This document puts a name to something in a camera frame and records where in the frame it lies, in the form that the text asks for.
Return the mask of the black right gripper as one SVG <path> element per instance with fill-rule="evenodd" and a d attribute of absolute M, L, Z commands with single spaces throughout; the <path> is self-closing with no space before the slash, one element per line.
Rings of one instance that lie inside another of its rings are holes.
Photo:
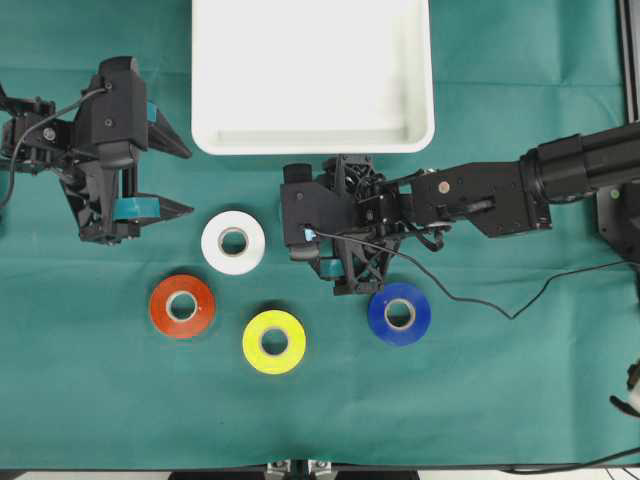
<path fill-rule="evenodd" d="M 396 210 L 398 191 L 386 184 L 368 155 L 338 155 L 358 209 L 358 227 L 344 233 L 325 233 L 331 255 L 314 262 L 323 280 L 333 283 L 337 296 L 373 294 L 384 287 L 391 260 L 400 246 L 400 220 Z"/>

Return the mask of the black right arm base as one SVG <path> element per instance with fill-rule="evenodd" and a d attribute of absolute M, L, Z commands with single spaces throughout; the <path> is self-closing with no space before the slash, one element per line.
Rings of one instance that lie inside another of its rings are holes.
<path fill-rule="evenodd" d="M 624 260 L 639 270 L 639 184 L 604 187 L 596 194 L 599 233 Z"/>

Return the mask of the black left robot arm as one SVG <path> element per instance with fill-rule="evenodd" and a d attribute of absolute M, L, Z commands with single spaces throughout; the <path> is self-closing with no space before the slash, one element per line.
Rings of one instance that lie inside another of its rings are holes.
<path fill-rule="evenodd" d="M 192 213 L 190 206 L 138 188 L 141 153 L 191 155 L 145 88 L 99 82 L 62 109 L 39 97 L 3 95 L 1 109 L 10 116 L 1 131 L 1 168 L 8 174 L 3 207 L 17 174 L 49 171 L 84 242 L 118 244 L 139 237 L 145 226 Z"/>

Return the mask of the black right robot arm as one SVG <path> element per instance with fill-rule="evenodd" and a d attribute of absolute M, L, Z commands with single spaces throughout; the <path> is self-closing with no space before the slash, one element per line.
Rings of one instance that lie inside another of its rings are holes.
<path fill-rule="evenodd" d="M 551 208 L 593 198 L 600 235 L 639 268 L 639 125 L 576 134 L 534 147 L 515 161 L 471 162 L 388 180 L 368 158 L 336 158 L 326 190 L 331 216 L 300 221 L 307 235 L 354 246 L 388 264 L 407 237 L 436 252 L 457 221 L 488 238 L 549 230 Z"/>

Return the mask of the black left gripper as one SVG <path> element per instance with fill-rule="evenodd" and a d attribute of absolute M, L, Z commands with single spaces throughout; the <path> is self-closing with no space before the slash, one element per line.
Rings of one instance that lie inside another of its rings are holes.
<path fill-rule="evenodd" d="M 147 102 L 144 87 L 91 87 L 63 111 L 76 114 L 57 170 L 81 241 L 118 244 L 138 237 L 145 222 L 193 212 L 164 197 L 137 196 L 139 154 L 148 145 L 192 156 L 159 108 Z"/>

